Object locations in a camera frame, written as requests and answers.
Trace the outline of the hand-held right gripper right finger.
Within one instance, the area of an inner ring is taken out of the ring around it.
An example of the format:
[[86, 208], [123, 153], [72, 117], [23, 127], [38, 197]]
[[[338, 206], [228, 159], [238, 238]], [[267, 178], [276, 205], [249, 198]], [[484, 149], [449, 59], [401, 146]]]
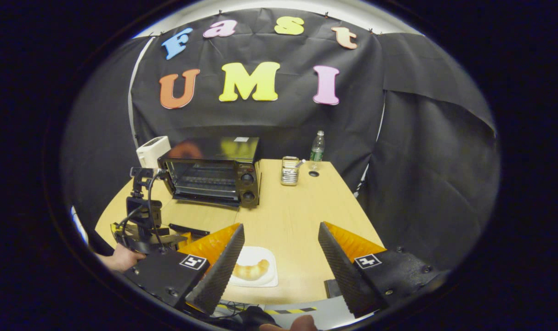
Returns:
[[447, 280], [447, 270], [403, 248], [388, 250], [332, 223], [319, 225], [318, 241], [348, 310], [357, 318], [406, 304]]

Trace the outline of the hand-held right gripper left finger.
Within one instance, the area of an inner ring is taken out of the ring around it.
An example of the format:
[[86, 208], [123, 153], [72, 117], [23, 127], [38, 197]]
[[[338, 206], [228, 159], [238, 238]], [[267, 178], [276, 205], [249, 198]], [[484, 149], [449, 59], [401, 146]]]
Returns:
[[235, 223], [181, 247], [148, 253], [124, 277], [175, 308], [213, 314], [244, 245], [244, 226]]

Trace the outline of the black electric oven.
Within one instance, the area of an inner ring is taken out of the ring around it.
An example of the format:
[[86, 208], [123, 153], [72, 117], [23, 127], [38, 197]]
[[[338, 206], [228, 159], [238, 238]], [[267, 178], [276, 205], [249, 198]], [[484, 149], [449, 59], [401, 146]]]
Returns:
[[260, 138], [191, 137], [158, 159], [172, 199], [183, 205], [233, 210], [260, 203]]

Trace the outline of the white square plate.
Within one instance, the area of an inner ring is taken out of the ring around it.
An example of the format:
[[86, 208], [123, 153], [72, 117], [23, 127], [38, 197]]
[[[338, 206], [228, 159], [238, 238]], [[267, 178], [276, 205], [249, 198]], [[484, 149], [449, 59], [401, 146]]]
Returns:
[[258, 246], [244, 246], [239, 254], [236, 264], [254, 265], [260, 260], [267, 259], [270, 268], [267, 273], [255, 281], [245, 281], [231, 275], [229, 283], [241, 287], [275, 287], [278, 285], [278, 272], [275, 256], [269, 249]]

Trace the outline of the black yellow striped tape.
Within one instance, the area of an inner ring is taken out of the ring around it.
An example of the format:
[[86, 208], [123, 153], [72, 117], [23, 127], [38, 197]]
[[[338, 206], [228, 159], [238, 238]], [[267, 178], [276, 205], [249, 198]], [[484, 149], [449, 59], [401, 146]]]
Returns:
[[308, 314], [312, 312], [316, 312], [316, 307], [307, 307], [307, 308], [292, 308], [292, 309], [266, 309], [264, 310], [265, 313], [269, 315], [286, 315], [286, 314]]

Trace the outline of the white toaster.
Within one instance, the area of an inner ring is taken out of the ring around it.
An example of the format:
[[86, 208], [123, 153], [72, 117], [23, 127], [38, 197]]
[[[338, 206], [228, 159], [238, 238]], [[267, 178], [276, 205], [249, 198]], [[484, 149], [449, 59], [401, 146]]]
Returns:
[[159, 157], [171, 149], [167, 136], [155, 137], [137, 149], [137, 157], [142, 168], [159, 168]]

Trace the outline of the clear water bottle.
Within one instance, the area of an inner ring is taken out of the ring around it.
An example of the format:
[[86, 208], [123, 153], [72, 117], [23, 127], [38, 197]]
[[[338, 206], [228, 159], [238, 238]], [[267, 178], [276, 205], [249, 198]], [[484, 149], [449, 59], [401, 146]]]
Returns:
[[319, 130], [311, 145], [310, 159], [312, 163], [319, 163], [325, 153], [325, 132]]

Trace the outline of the black backdrop cloth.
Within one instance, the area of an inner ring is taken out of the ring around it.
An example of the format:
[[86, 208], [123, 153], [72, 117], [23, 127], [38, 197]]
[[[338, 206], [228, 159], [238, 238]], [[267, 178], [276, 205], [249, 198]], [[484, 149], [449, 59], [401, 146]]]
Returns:
[[295, 9], [243, 9], [128, 40], [75, 99], [58, 165], [65, 203], [94, 228], [167, 136], [258, 137], [263, 159], [308, 159], [317, 131], [388, 249], [455, 268], [500, 179], [490, 108], [426, 36], [373, 34]]

